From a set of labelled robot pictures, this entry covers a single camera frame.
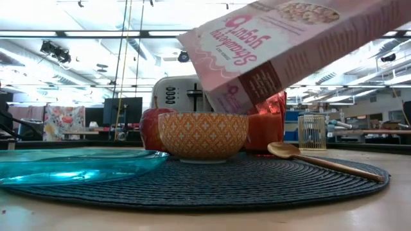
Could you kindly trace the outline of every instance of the white toaster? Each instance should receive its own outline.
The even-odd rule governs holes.
[[[172,108],[178,112],[213,111],[197,75],[162,78],[153,87],[152,108],[155,106],[154,96],[157,96],[159,108]]]

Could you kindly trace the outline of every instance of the cable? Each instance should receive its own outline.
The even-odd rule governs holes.
[[[133,7],[133,0],[130,0],[130,11],[128,13],[128,25],[127,25],[126,41],[128,40],[128,35],[129,35],[129,31],[130,31],[131,9],[132,9],[132,7]],[[125,52],[124,52],[123,74],[122,74],[122,77],[121,77],[121,88],[120,88],[120,93],[119,93],[120,97],[118,99],[118,110],[117,110],[117,118],[116,118],[116,127],[114,129],[114,140],[117,139],[117,127],[118,127],[118,121],[119,121],[119,118],[120,118],[120,111],[121,111],[121,95],[123,94],[124,75],[125,75],[125,71],[126,71],[127,47],[128,47],[128,42],[126,43]]]
[[[397,92],[394,90],[394,88],[392,88],[392,91],[393,91],[394,95],[396,96],[396,98],[397,98],[398,100],[400,100],[400,99],[398,98]],[[401,110],[403,111],[403,115],[404,115],[404,118],[405,118],[405,122],[407,122],[408,127],[411,127],[411,126],[410,126],[410,121],[408,120],[407,115],[405,114],[405,111],[404,111],[404,102],[403,102],[402,100],[401,100]]]
[[[127,3],[128,0],[126,0],[126,5],[124,7],[124,17],[123,17],[123,26],[121,27],[121,38],[123,38],[124,35],[124,27],[126,23],[126,17],[127,17]],[[116,68],[116,77],[114,78],[114,89],[113,89],[113,95],[111,97],[111,105],[110,105],[110,131],[109,134],[111,134],[111,125],[112,125],[112,107],[113,107],[113,102],[114,102],[114,96],[116,95],[116,87],[117,87],[117,77],[118,77],[118,68],[120,66],[120,54],[121,54],[121,48],[123,47],[123,39],[120,39],[120,47],[118,49],[118,58],[117,58],[117,68]]]
[[[143,28],[144,2],[145,2],[145,0],[143,0],[143,6],[141,8],[140,30]],[[139,50],[137,51],[138,56],[137,56],[137,71],[136,71],[136,92],[134,94],[134,97],[137,97],[137,79],[138,79],[138,76],[139,76],[140,50],[141,50],[141,37],[139,37]]]

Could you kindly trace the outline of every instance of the orange patterned bowl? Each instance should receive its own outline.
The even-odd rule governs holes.
[[[183,162],[225,162],[243,147],[248,130],[246,115],[214,112],[159,115],[162,143]]]

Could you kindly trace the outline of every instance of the ceiling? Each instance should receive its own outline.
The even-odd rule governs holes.
[[[3,0],[0,1],[1,30],[67,30],[102,31],[129,30],[184,31],[211,19],[241,8],[250,0]],[[401,27],[409,30],[411,25]],[[60,64],[51,56],[40,52],[43,41],[68,50],[69,64]],[[142,96],[144,103],[151,99],[152,85],[167,76],[195,74],[191,63],[180,63],[177,57],[183,50],[175,38],[141,39],[0,39],[0,81],[10,92],[25,92],[36,100],[53,101],[75,96],[67,101],[100,102],[110,98],[117,84],[134,85],[122,89],[124,97]],[[381,57],[395,52],[396,60],[382,62]],[[296,87],[288,89],[290,103],[333,101],[335,96],[355,96],[390,84],[395,75],[406,76],[395,84],[408,83],[411,43],[404,39],[383,39],[368,43],[350,55],[308,76]],[[106,65],[106,72],[97,64]],[[343,85],[361,84],[375,88],[352,88]],[[104,85],[92,88],[90,85]],[[348,97],[337,102],[346,102]]]

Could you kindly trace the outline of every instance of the red object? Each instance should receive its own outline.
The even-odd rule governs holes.
[[[140,135],[146,150],[167,151],[160,140],[159,114],[175,112],[170,108],[158,108],[157,97],[154,97],[155,108],[145,110],[139,123]]]
[[[284,140],[286,92],[280,92],[249,112],[249,137],[246,150],[265,151],[271,142]]]

